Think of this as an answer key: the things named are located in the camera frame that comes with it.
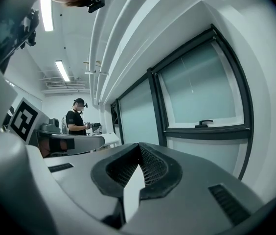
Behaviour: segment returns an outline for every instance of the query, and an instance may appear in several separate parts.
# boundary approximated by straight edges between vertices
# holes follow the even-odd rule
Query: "ceiling light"
[[[51,0],[40,0],[42,20],[44,21],[45,31],[53,31],[53,20],[52,20],[52,1]]]
[[[64,81],[65,81],[65,82],[69,82],[69,77],[68,77],[68,75],[66,74],[66,71],[65,71],[65,69],[64,69],[64,66],[63,66],[62,61],[55,61],[55,64],[56,64],[57,68],[59,69],[59,71],[60,71],[60,73],[61,73],[61,75],[62,75]]]

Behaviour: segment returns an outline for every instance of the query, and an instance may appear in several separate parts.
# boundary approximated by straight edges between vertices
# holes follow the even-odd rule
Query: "white wall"
[[[32,59],[27,48],[18,49],[11,57],[4,77],[22,90],[43,101],[45,96],[41,93],[39,71],[39,67]]]
[[[110,105],[147,68],[213,23],[236,52],[254,108],[243,182],[263,201],[276,196],[276,8],[269,0],[148,0],[121,41],[101,101]]]
[[[99,110],[92,106],[90,94],[87,93],[46,96],[43,101],[42,111],[49,118],[56,118],[61,123],[62,118],[72,108],[74,100],[77,98],[82,98],[88,104],[88,108],[85,108],[84,111],[84,122],[99,123]]]

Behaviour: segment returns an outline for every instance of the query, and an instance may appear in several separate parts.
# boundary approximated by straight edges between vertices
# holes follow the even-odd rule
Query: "air vent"
[[[64,86],[64,82],[46,82],[47,87]]]
[[[53,172],[56,172],[56,171],[60,171],[60,170],[66,170],[66,169],[69,169],[69,168],[72,168],[74,166],[72,166],[71,164],[60,164],[60,165],[56,165],[56,166],[51,166],[51,167],[48,167],[50,172],[53,173]]]
[[[223,185],[208,188],[233,225],[250,217],[250,213],[225,189]]]

